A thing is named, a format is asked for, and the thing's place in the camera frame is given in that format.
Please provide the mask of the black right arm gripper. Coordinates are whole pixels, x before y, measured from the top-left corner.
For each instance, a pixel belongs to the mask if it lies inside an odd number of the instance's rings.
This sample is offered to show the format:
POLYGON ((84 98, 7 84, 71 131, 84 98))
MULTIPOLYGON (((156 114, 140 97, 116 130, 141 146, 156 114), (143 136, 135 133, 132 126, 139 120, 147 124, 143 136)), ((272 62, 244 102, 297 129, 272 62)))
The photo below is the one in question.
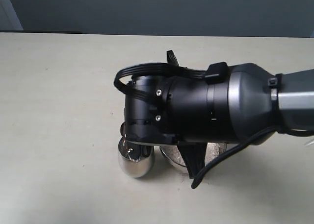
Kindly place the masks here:
MULTIPOLYGON (((179 66, 172 50, 166 52, 167 64, 179 66)), ((154 105, 126 95, 124 109, 124 135, 128 142, 145 146, 177 146, 179 136, 170 117, 170 89, 176 77, 157 75, 135 76, 127 84, 135 90, 152 94, 159 104, 154 105)), ((205 166, 205 144, 178 146, 189 178, 193 179, 205 166)))

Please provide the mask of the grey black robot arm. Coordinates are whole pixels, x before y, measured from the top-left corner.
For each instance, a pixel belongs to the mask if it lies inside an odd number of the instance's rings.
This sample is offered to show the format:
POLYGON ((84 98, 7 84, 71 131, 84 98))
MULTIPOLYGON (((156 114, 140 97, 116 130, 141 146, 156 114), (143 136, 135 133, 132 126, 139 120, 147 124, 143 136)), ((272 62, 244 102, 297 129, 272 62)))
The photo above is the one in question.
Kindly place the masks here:
POLYGON ((175 146, 192 188, 216 165, 274 133, 314 134, 314 72, 272 75, 254 63, 182 67, 173 51, 165 63, 120 70, 114 86, 125 95, 120 146, 132 163, 155 146, 175 146))

